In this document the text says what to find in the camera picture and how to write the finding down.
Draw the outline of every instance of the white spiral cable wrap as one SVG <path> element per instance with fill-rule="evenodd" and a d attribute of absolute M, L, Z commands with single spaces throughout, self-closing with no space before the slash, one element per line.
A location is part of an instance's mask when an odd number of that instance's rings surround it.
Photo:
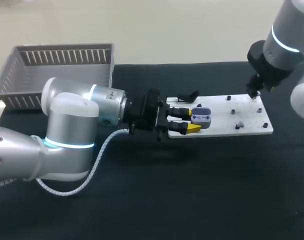
<path fill-rule="evenodd" d="M 17 180 L 17 178 L 9 178 L 9 179 L 0 181 L 0 187 L 1 187 L 1 186 L 5 186 L 5 185 L 7 185 L 7 184 L 10 184 L 10 183 L 12 183 L 12 182 L 14 182 L 14 181 L 16 181 L 16 180 Z"/>
<path fill-rule="evenodd" d="M 82 185 L 80 185 L 78 188 L 76 188 L 75 190 L 72 190 L 72 191 L 67 191 L 67 192 L 61 192 L 61 191 L 56 191 L 52 188 L 50 188 L 49 186 L 47 186 L 41 179 L 37 178 L 36 181 L 40 184 L 40 186 L 45 189 L 46 191 L 54 194 L 54 195 L 57 195 L 57 196 L 62 196 L 62 197 L 67 197 L 67 196 L 71 196 L 71 195 L 74 195 L 76 193 L 79 193 L 81 190 L 83 190 L 84 187 L 86 187 L 86 185 L 90 182 L 90 180 L 92 179 L 96 169 L 97 169 L 97 166 L 98 166 L 98 163 L 100 162 L 101 160 L 101 157 L 103 155 L 103 152 L 107 146 L 107 144 L 109 143 L 109 141 L 115 137 L 116 135 L 118 134 L 128 134 L 129 131 L 128 129 L 121 129 L 121 130 L 117 130 L 115 132 L 113 132 L 111 135 L 109 135 L 109 137 L 105 140 L 105 142 L 103 143 L 99 153 L 98 153 L 98 156 L 97 156 L 97 159 L 93 165 L 93 168 L 90 172 L 90 174 L 88 175 L 87 179 L 83 182 Z"/>

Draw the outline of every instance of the slotted basket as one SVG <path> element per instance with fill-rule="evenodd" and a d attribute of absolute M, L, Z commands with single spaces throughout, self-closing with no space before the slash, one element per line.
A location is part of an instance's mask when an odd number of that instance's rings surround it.
<path fill-rule="evenodd" d="M 0 73 L 0 100 L 10 109 L 41 109 L 52 77 L 111 87 L 113 52 L 112 43 L 16 46 Z"/>

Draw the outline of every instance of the white plate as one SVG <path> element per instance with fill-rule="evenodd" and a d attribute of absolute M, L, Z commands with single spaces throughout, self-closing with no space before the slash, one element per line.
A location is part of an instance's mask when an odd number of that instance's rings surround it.
<path fill-rule="evenodd" d="M 202 129 L 198 133 L 181 135 L 178 132 L 169 131 L 168 135 L 172 139 L 178 138 L 208 138 L 208 137 L 227 137 L 227 136 L 247 136 L 247 135 L 266 135 L 273 132 L 272 124 L 265 111 L 260 97 L 252 100 L 247 94 L 231 95 L 228 101 L 227 95 L 222 96 L 199 96 L 192 104 L 187 102 L 178 102 L 176 97 L 169 97 L 167 103 L 171 108 L 195 108 L 198 104 L 202 107 L 211 109 L 212 122 L 208 129 Z M 179 118 L 169 116 L 169 121 L 183 122 Z M 236 124 L 242 121 L 244 127 L 235 129 Z"/>

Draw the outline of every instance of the black table surface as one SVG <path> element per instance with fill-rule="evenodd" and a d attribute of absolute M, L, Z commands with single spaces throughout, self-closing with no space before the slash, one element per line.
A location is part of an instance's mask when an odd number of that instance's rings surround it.
<path fill-rule="evenodd" d="M 304 120 L 290 106 L 297 70 L 262 100 L 274 133 L 164 139 L 137 131 L 106 148 L 92 182 L 61 198 L 34 181 L 0 188 L 0 239 L 304 240 Z M 129 96 L 245 93 L 246 62 L 116 65 L 113 87 Z M 46 134 L 40 111 L 5 109 L 0 126 Z M 95 153 L 114 129 L 97 129 Z M 77 183 L 48 184 L 61 191 Z"/>

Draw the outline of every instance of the robotic arm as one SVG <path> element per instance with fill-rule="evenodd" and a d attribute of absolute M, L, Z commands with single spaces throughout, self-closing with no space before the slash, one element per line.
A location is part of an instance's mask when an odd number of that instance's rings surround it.
<path fill-rule="evenodd" d="M 247 85 L 252 98 L 263 88 L 270 91 L 278 86 L 304 62 L 304 0 L 285 0 L 267 40 L 254 43 L 247 57 L 257 72 Z M 123 90 L 54 77 L 46 83 L 41 103 L 49 116 L 45 139 L 0 127 L 0 179 L 84 178 L 97 124 L 118 127 L 127 123 L 130 134 L 135 129 L 158 131 L 158 140 L 167 130 L 188 134 L 201 129 L 186 122 L 168 122 L 167 116 L 189 120 L 191 112 L 170 108 L 157 90 L 129 100 Z M 304 76 L 292 92 L 291 104 L 304 118 Z"/>
<path fill-rule="evenodd" d="M 285 0 L 266 41 L 254 43 L 247 55 L 257 72 L 247 85 L 251 98 L 278 86 L 304 62 L 304 0 Z M 304 118 L 304 76 L 291 95 L 291 105 Z"/>
<path fill-rule="evenodd" d="M 170 108 L 157 90 L 133 100 L 123 90 L 88 85 L 53 77 L 42 93 L 42 110 L 49 116 L 47 136 L 27 136 L 0 127 L 0 180 L 21 178 L 77 181 L 88 175 L 96 126 L 129 125 L 158 131 L 188 134 L 201 126 L 168 122 L 167 116 L 190 119 L 188 108 Z"/>

